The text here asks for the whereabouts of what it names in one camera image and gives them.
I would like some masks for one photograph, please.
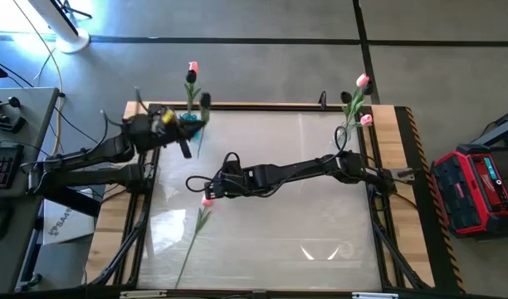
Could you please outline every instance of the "table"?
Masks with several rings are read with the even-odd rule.
[[[183,103],[161,103],[181,109]],[[319,105],[304,104],[257,104],[257,103],[216,103],[214,110],[320,110]],[[327,109],[338,110],[338,106]],[[398,193],[416,202],[418,211],[395,195],[390,197],[390,209],[382,217],[392,223],[397,245],[401,253],[418,275],[429,285],[449,292],[462,292],[460,272],[454,258],[451,242],[447,236],[444,219],[439,213],[439,204],[430,188],[427,161],[419,141],[418,130],[409,108],[391,105],[372,105],[364,108],[374,116],[374,129],[364,130],[364,145],[369,156],[380,161],[384,168],[412,167],[423,169],[415,184],[397,184]],[[125,117],[134,114],[136,104],[128,103]],[[90,248],[86,271],[89,277],[96,277],[108,264],[118,249],[123,237],[125,220],[129,214],[128,195],[121,195],[104,204],[98,218],[94,240]],[[393,284],[401,286],[405,281],[394,271],[393,262],[384,251],[384,276]],[[133,269],[130,254],[125,264],[121,282],[126,282]]]
[[[9,96],[16,96],[20,100],[22,107],[19,113],[27,121],[16,134],[0,130],[0,140],[15,140],[42,147],[58,94],[56,88],[0,89],[1,101]],[[15,115],[18,110],[5,106],[4,112]],[[30,146],[24,148],[24,163],[35,161],[37,156],[37,149]],[[14,291],[42,202],[41,197],[26,196],[26,186],[27,176],[18,171],[12,188],[0,191],[0,200],[10,201],[14,210],[7,235],[0,241],[0,293]]]

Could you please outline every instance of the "yellow black tape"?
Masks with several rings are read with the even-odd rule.
[[[420,160],[422,161],[423,171],[426,175],[427,185],[429,187],[430,194],[433,198],[433,203],[435,204],[435,207],[436,207],[435,213],[437,213],[438,222],[441,226],[442,237],[444,238],[444,243],[446,244],[447,252],[450,255],[450,260],[452,263],[453,272],[455,273],[455,276],[457,277],[457,285],[461,289],[461,292],[466,292],[464,289],[464,283],[462,282],[462,278],[461,278],[461,271],[459,270],[459,266],[457,265],[457,259],[455,258],[455,253],[453,252],[452,241],[450,240],[450,237],[447,233],[446,221],[445,221],[444,215],[442,213],[442,205],[438,201],[438,197],[437,197],[437,194],[436,194],[435,188],[434,188],[434,183],[433,183],[433,181],[431,179],[431,175],[429,173],[429,167],[427,166],[426,157],[424,156],[424,153],[423,153],[423,145],[422,145],[422,142],[420,141],[420,135],[418,133],[417,124],[414,121],[413,112],[411,111],[411,109],[408,107],[406,109],[407,109],[407,113],[408,113],[409,122],[411,123],[411,126],[413,127],[414,138],[417,142],[418,153],[420,154]]]

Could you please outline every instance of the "transparent surface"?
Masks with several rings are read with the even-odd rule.
[[[174,287],[193,237],[203,194],[185,180],[212,177],[224,155],[242,167],[293,164],[335,153],[342,113],[214,111],[192,141],[161,151],[139,287]],[[347,150],[359,151],[354,132]],[[203,181],[192,180],[200,189]],[[197,236],[179,288],[379,290],[378,262],[364,184],[318,177],[285,184],[267,199],[216,199]]]

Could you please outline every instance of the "black keyboard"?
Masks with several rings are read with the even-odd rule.
[[[23,145],[0,145],[0,189],[9,189],[22,161]]]

